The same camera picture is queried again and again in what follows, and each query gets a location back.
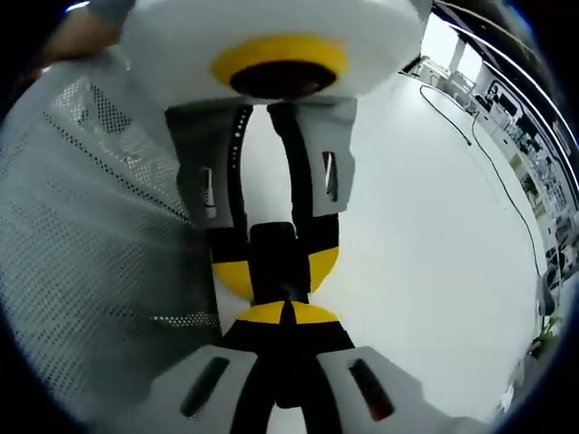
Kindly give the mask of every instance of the perforated mesh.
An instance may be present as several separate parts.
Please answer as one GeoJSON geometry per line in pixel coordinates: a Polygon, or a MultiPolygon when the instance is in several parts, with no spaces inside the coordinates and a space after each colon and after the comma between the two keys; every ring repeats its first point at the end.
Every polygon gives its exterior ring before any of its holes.
{"type": "Polygon", "coordinates": [[[79,420],[144,398],[220,334],[177,170],[163,110],[110,57],[52,67],[5,122],[0,297],[31,366],[79,420]]]}

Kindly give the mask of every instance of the white floor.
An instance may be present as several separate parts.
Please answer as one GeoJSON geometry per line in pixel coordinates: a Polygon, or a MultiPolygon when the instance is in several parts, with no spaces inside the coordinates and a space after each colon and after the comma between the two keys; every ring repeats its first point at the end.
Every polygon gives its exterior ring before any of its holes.
{"type": "MultiPolygon", "coordinates": [[[[533,251],[490,163],[422,99],[420,84],[397,76],[359,101],[340,257],[312,301],[339,314],[357,346],[373,346],[420,380],[436,408],[486,420],[532,338],[533,251]]],[[[470,134],[469,115],[435,90],[425,93],[470,134]]],[[[476,131],[542,252],[517,178],[476,131]]],[[[250,222],[289,220],[289,172],[264,107],[252,116],[243,152],[250,222]]],[[[246,304],[217,287],[227,329],[246,304]]],[[[270,432],[305,432],[299,411],[274,411],[270,432]]]]}

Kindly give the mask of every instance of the yellow ring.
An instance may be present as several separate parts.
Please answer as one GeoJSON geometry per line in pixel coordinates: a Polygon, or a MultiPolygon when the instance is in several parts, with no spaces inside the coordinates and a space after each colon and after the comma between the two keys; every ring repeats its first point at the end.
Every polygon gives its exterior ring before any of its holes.
{"type": "Polygon", "coordinates": [[[237,72],[272,61],[309,61],[328,68],[338,78],[347,70],[347,53],[340,42],[315,34],[283,34],[254,39],[226,50],[213,62],[211,73],[229,87],[237,72]]]}

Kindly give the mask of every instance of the black cable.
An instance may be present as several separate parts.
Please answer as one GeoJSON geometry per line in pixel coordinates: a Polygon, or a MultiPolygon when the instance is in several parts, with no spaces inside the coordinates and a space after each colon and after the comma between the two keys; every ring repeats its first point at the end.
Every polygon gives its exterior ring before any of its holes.
{"type": "MultiPolygon", "coordinates": [[[[431,103],[431,101],[426,98],[426,95],[424,95],[424,93],[422,92],[423,88],[426,88],[428,86],[426,85],[422,85],[420,87],[420,94],[422,95],[422,97],[426,100],[426,102],[428,102],[428,104],[435,109],[443,118],[445,118],[446,120],[449,121],[449,123],[454,127],[454,129],[456,129],[461,136],[464,137],[464,139],[467,142],[468,146],[472,146],[472,142],[469,140],[469,138],[462,132],[462,130],[454,123],[452,122],[444,113],[442,113],[436,106],[434,106],[434,104],[431,103]]],[[[535,262],[535,271],[536,274],[541,277],[541,272],[539,271],[539,265],[536,262],[536,247],[535,247],[535,240],[533,240],[533,235],[531,233],[531,229],[528,226],[527,220],[525,220],[525,217],[523,217],[522,212],[518,209],[518,207],[515,205],[515,201],[513,201],[513,198],[511,197],[510,193],[508,192],[507,187],[505,186],[505,182],[503,181],[503,178],[500,176],[500,173],[498,172],[497,167],[495,166],[495,162],[492,160],[492,158],[490,158],[489,154],[487,154],[487,151],[484,150],[484,148],[482,147],[482,145],[480,144],[479,140],[477,139],[477,135],[475,134],[474,131],[474,126],[477,123],[477,119],[479,118],[479,114],[480,112],[477,112],[475,114],[475,116],[472,119],[472,123],[470,124],[470,132],[472,133],[472,137],[474,138],[475,142],[477,143],[477,146],[479,147],[479,149],[482,151],[482,153],[485,155],[485,157],[490,161],[490,164],[492,165],[493,170],[495,171],[495,174],[497,174],[497,178],[500,181],[500,184],[503,187],[503,190],[505,191],[505,193],[507,194],[507,197],[510,201],[510,203],[513,205],[513,208],[515,208],[515,210],[517,211],[518,216],[521,218],[521,220],[523,221],[523,223],[525,224],[525,227],[527,228],[527,233],[528,233],[528,238],[531,240],[531,246],[533,247],[533,261],[535,262]]]]}

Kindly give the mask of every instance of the white mesh fabric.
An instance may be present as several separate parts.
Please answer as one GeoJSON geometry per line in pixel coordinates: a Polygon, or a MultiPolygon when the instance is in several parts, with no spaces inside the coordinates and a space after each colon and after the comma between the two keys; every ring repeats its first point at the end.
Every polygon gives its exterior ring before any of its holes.
{"type": "Polygon", "coordinates": [[[177,169],[163,109],[110,55],[53,66],[5,121],[0,298],[31,366],[78,420],[144,398],[219,335],[177,169]]]}

